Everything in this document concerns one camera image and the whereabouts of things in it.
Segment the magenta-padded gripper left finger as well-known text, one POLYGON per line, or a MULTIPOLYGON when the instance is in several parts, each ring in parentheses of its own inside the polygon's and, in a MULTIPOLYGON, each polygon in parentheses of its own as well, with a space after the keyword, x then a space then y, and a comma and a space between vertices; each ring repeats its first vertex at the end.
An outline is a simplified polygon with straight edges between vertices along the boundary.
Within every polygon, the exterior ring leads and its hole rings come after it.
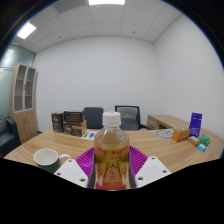
POLYGON ((93 189, 96 177, 94 149, 88 149, 76 159, 67 159, 55 175, 81 187, 93 189))

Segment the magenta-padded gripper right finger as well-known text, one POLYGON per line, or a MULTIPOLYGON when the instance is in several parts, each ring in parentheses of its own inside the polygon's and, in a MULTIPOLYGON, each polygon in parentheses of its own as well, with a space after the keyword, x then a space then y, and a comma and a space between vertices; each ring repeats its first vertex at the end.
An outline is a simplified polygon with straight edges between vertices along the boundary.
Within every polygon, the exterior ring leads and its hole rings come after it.
POLYGON ((129 184, 131 188, 140 188, 170 175, 169 169, 156 157, 146 156, 140 150, 130 147, 129 184))

